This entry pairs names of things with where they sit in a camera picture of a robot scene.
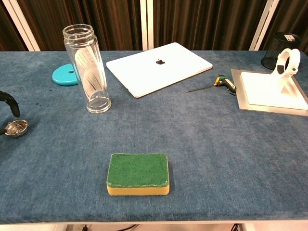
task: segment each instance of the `turquoise plastic base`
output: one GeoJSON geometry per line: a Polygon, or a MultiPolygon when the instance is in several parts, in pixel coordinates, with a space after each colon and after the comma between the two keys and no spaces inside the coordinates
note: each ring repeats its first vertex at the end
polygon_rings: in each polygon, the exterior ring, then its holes
{"type": "Polygon", "coordinates": [[[58,67],[52,74],[52,80],[61,86],[73,86],[78,84],[72,64],[58,67]]]}

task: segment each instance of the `sponge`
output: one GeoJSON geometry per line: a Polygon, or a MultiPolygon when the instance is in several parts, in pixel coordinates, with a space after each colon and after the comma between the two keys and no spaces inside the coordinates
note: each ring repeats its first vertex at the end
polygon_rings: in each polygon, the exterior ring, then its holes
{"type": "Polygon", "coordinates": [[[167,156],[154,154],[112,154],[107,190],[113,196],[167,195],[169,171],[167,156]]]}

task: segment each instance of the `black wire basket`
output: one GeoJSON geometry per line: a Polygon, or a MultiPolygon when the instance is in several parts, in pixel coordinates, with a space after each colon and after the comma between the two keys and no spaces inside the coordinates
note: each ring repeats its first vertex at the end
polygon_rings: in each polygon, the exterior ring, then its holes
{"type": "Polygon", "coordinates": [[[273,41],[269,44],[269,49],[266,51],[261,64],[270,70],[276,67],[278,55],[286,48],[298,48],[302,39],[295,34],[278,32],[274,35],[273,41]]]}

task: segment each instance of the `table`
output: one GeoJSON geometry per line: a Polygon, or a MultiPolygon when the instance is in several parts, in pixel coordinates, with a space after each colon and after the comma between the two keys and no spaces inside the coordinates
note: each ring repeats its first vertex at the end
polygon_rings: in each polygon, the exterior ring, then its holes
{"type": "MultiPolygon", "coordinates": [[[[105,68],[112,107],[97,115],[78,86],[51,79],[66,52],[1,52],[0,90],[30,127],[0,136],[0,223],[308,219],[308,119],[239,110],[224,87],[186,93],[231,69],[269,71],[265,52],[194,52],[213,69],[139,99],[105,68]],[[156,152],[168,155],[169,195],[108,195],[112,153],[156,152]]],[[[296,79],[306,94],[307,73],[301,53],[296,79]]],[[[0,115],[2,127],[15,119],[4,102],[0,115]]]]}

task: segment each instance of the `white laptop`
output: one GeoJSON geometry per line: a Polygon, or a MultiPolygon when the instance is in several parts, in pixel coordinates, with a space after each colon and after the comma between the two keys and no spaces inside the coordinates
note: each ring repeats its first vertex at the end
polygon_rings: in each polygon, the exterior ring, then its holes
{"type": "Polygon", "coordinates": [[[213,67],[175,42],[109,61],[106,65],[135,98],[213,67]]]}

